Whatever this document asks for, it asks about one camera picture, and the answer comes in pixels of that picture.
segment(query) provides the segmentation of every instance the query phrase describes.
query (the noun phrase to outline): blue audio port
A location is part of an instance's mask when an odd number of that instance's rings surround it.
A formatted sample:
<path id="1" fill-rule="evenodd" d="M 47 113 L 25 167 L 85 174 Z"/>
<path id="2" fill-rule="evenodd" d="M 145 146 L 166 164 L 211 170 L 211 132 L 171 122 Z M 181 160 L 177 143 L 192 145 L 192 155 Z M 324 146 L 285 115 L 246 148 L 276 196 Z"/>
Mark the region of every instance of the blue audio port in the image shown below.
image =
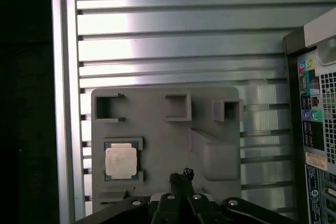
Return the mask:
<path id="1" fill-rule="evenodd" d="M 304 118 L 309 118 L 310 117 L 310 112 L 309 111 L 305 111 L 303 114 Z"/>

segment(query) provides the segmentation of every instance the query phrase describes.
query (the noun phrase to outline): dark background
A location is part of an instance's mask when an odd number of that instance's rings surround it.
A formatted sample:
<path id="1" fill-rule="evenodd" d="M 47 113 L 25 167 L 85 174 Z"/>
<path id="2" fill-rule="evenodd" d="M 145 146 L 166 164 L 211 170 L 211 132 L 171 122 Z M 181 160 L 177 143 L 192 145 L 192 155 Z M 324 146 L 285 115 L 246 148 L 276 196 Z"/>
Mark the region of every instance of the dark background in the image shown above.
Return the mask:
<path id="1" fill-rule="evenodd" d="M 10 223 L 59 223 L 51 0 L 1 0 L 1 15 L 3 204 Z"/>

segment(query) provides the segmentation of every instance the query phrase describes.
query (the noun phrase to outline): vertical metal post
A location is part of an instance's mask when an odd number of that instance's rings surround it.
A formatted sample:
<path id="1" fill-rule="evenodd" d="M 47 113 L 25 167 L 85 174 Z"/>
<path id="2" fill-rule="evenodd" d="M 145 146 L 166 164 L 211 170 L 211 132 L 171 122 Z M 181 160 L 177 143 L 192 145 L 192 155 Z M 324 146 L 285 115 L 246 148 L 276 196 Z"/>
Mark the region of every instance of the vertical metal post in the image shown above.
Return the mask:
<path id="1" fill-rule="evenodd" d="M 71 111 L 72 166 L 74 173 L 75 219 L 85 217 L 85 192 L 80 116 L 77 0 L 67 0 L 69 88 Z"/>
<path id="2" fill-rule="evenodd" d="M 85 216 L 76 0 L 52 0 L 60 223 Z"/>

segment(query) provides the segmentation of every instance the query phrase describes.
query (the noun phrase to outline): green audio port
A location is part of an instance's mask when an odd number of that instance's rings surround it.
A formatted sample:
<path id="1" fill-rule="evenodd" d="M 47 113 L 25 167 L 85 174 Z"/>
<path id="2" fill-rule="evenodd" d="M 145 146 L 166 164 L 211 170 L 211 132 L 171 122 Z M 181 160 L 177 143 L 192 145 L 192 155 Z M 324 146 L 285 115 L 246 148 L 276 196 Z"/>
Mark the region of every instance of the green audio port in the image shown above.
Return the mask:
<path id="1" fill-rule="evenodd" d="M 314 119 L 314 120 L 317 120 L 319 118 L 319 113 L 317 111 L 313 111 L 311 113 L 311 117 Z"/>

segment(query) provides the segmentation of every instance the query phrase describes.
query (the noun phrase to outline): label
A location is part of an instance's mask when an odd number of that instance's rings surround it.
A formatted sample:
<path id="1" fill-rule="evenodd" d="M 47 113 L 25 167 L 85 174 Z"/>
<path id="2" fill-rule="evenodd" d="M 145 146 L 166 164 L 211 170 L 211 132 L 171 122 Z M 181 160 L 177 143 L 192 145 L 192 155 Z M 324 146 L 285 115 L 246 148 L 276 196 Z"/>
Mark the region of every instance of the label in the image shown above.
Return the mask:
<path id="1" fill-rule="evenodd" d="M 328 170 L 327 158 L 315 153 L 306 152 L 306 163 L 318 169 Z"/>
<path id="2" fill-rule="evenodd" d="M 309 224 L 322 224 L 319 170 L 306 165 Z"/>

